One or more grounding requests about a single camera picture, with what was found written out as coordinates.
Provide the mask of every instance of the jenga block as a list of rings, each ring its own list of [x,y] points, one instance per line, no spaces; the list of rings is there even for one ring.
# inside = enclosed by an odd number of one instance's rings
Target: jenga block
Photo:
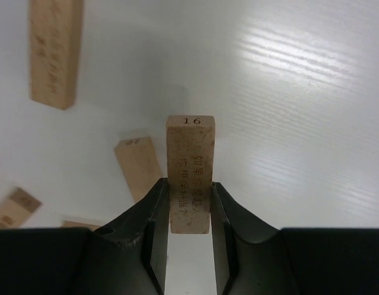
[[[66,109],[76,96],[83,0],[30,0],[31,98]]]
[[[135,202],[140,201],[162,177],[150,137],[123,140],[114,149]]]
[[[0,229],[20,227],[40,206],[40,201],[17,188],[0,205]]]
[[[207,234],[213,176],[212,116],[169,116],[166,126],[170,230]]]
[[[64,220],[62,222],[62,227],[88,227],[92,231],[94,231],[95,229],[99,229],[99,226],[94,226],[92,224],[86,224],[86,223],[80,223],[80,222],[74,222],[74,221],[67,221],[67,220]]]

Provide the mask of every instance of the white surface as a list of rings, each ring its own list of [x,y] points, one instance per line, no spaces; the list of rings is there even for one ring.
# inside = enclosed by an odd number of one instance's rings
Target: white surface
[[[214,180],[276,226],[379,227],[379,0],[86,0],[78,100],[28,96],[27,3],[0,0],[0,201],[62,216],[132,204],[113,148],[214,115]],[[211,237],[170,236],[168,295],[215,294]]]

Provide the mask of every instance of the blank wooden block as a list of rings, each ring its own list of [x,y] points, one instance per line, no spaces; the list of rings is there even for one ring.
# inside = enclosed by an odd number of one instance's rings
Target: blank wooden block
[[[30,0],[31,98],[58,109],[76,96],[83,0]]]
[[[139,202],[162,177],[150,137],[121,141],[114,149],[132,197]]]
[[[169,116],[166,125],[170,231],[207,234],[213,177],[212,116]]]
[[[64,220],[62,222],[62,227],[88,227],[90,230],[94,231],[95,229],[99,229],[100,226]]]
[[[0,229],[20,227],[40,206],[40,201],[17,188],[0,205]]]

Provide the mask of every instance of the printed number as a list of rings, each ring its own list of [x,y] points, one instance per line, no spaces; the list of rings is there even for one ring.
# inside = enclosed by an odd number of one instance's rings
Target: printed number
[[[194,123],[195,124],[200,124],[201,123],[201,120],[199,120],[200,118],[196,118],[195,120],[194,120]],[[185,120],[185,122],[184,122],[184,124],[188,124],[188,118],[184,118],[184,120]]]

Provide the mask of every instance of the blurry wooden block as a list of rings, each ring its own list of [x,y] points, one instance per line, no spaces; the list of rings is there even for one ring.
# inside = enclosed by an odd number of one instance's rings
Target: blurry wooden block
[[[212,116],[169,116],[166,125],[170,230],[207,234],[213,177]]]
[[[100,226],[64,220],[62,222],[62,227],[88,227],[90,230],[94,231],[95,229],[99,229]]]
[[[135,202],[140,201],[162,177],[150,137],[123,140],[114,149]]]
[[[30,0],[31,98],[58,109],[76,96],[83,0]]]
[[[0,205],[0,229],[20,227],[40,206],[40,201],[17,188]]]

